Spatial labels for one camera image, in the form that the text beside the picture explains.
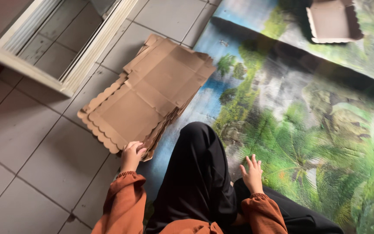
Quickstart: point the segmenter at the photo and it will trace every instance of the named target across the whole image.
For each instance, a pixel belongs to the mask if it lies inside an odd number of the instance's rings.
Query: hand
[[[252,161],[246,156],[246,161],[248,162],[249,172],[246,173],[246,169],[243,165],[240,165],[240,170],[243,176],[243,182],[245,182],[246,187],[248,187],[251,194],[263,193],[262,189],[262,170],[261,161],[255,160],[255,155],[252,155]]]
[[[141,160],[141,157],[147,151],[147,148],[142,148],[137,152],[136,149],[139,146],[142,146],[142,144],[143,143],[139,141],[132,141],[129,142],[128,145],[123,147],[121,159],[121,173],[136,171],[136,169],[138,168],[139,160]]]

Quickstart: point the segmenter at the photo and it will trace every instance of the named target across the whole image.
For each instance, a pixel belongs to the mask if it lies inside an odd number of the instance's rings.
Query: flattened cardboard box
[[[165,128],[177,119],[215,71],[203,53],[150,35],[120,78],[78,113],[112,153],[143,141],[152,158]]]
[[[315,43],[352,42],[363,38],[352,0],[313,0],[307,15]]]

